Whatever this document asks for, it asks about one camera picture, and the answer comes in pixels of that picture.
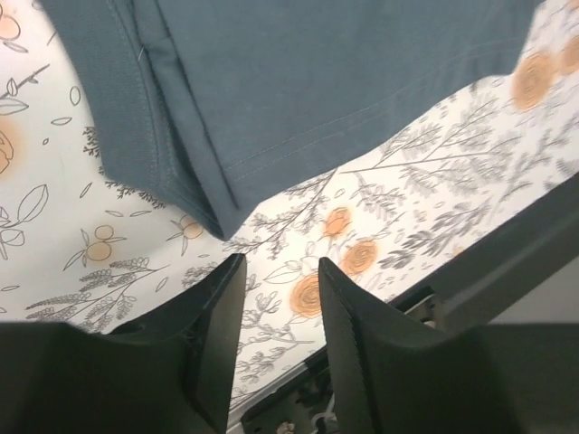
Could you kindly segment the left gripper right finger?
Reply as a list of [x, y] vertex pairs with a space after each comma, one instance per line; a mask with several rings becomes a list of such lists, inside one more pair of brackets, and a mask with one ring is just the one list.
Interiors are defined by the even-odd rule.
[[318, 265], [343, 433], [575, 433], [578, 327], [429, 327]]

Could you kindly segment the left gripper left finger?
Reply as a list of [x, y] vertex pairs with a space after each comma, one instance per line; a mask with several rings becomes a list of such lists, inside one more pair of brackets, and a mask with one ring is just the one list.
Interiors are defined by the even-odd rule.
[[112, 332], [57, 322], [1, 326], [4, 433], [224, 433], [247, 263]]

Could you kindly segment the blue-grey t shirt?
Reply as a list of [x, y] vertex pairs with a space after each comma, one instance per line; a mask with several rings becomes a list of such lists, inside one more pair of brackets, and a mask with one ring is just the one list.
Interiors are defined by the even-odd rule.
[[512, 72], [534, 1], [45, 1], [105, 175], [229, 240], [262, 201]]

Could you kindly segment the floral table cloth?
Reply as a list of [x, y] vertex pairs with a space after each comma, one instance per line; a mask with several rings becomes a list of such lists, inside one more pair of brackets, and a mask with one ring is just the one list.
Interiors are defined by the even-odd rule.
[[1, 4], [1, 317], [107, 333], [248, 259], [232, 403], [324, 344], [318, 260], [383, 300], [578, 170], [578, 4], [546, 1], [516, 71], [260, 205], [230, 241], [107, 180], [74, 69], [36, 1]]

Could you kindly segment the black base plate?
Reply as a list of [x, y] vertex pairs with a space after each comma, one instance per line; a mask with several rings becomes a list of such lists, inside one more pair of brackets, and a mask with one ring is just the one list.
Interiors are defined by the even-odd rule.
[[558, 185], [391, 302], [449, 331], [578, 319], [578, 178]]

